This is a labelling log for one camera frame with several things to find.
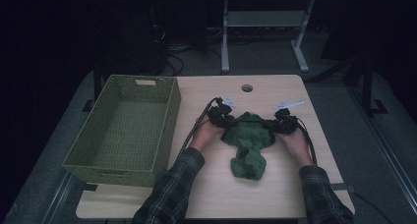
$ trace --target plaid shirt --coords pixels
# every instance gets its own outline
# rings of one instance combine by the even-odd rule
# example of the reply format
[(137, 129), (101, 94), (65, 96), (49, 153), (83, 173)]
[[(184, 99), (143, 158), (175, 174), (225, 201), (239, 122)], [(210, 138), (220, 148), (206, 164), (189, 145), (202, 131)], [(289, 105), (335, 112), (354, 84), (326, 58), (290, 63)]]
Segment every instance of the plaid shirt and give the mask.
[[(132, 223), (183, 223), (194, 178), (204, 164), (196, 149), (187, 148), (155, 183)], [(309, 223), (353, 223), (352, 212), (334, 194), (325, 170), (306, 166), (299, 174)]]

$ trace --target green towel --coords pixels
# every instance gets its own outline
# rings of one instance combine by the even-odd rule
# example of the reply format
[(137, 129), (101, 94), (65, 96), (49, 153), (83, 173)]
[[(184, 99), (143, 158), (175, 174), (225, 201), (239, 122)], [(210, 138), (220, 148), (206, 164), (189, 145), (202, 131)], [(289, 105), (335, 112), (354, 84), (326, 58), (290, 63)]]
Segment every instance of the green towel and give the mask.
[(233, 176), (259, 181), (267, 166), (261, 149), (271, 146), (275, 136), (256, 114), (246, 112), (235, 122), (236, 126), (226, 130), (221, 137), (225, 143), (238, 147), (236, 157), (230, 160)]

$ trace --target table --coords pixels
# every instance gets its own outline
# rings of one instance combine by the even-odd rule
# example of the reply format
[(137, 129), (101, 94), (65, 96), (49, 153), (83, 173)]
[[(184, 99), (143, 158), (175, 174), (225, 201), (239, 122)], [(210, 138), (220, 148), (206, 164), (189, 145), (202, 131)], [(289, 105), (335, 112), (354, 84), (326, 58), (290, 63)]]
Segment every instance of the table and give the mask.
[[(255, 112), (273, 118), (272, 107), (280, 101), (303, 100), (290, 109), (306, 125), (315, 145), (318, 164), (327, 170), (332, 184), (343, 183), (312, 102), (298, 76), (216, 76), (180, 77), (182, 101), (175, 128), (169, 167), (197, 117), (211, 99), (231, 96), (237, 104), (231, 115)], [(252, 92), (244, 92), (250, 84)], [(230, 159), (237, 147), (220, 139), (203, 153), (206, 165), (197, 176), (190, 195), (186, 218), (303, 218), (304, 201), (298, 168), (280, 141), (262, 150), (267, 160), (260, 181), (233, 177)], [(77, 208), (81, 218), (132, 218), (151, 188), (98, 185), (95, 192), (84, 191)], [(354, 211), (347, 190), (336, 191), (341, 201)]]

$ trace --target green basket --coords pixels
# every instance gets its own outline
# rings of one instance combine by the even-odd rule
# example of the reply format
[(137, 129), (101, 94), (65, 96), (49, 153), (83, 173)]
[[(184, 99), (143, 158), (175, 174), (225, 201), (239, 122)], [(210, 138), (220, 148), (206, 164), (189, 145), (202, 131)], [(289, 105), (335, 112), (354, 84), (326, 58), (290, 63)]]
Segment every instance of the green basket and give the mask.
[(152, 187), (181, 103), (176, 78), (111, 76), (63, 166), (88, 183)]

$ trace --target hand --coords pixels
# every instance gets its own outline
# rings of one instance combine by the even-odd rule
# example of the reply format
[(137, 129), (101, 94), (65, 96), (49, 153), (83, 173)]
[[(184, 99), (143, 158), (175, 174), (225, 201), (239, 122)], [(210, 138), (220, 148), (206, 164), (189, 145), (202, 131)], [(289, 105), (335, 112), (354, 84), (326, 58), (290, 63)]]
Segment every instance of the hand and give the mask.
[(284, 142), (286, 150), (295, 159), (300, 168), (314, 165), (306, 138), (300, 129), (297, 128), (290, 135), (275, 134), (275, 136)]
[(206, 115), (200, 123), (200, 126), (194, 132), (190, 147), (195, 148), (199, 152), (203, 152), (205, 147), (211, 143), (215, 136), (223, 134), (224, 131), (225, 129), (213, 125)]

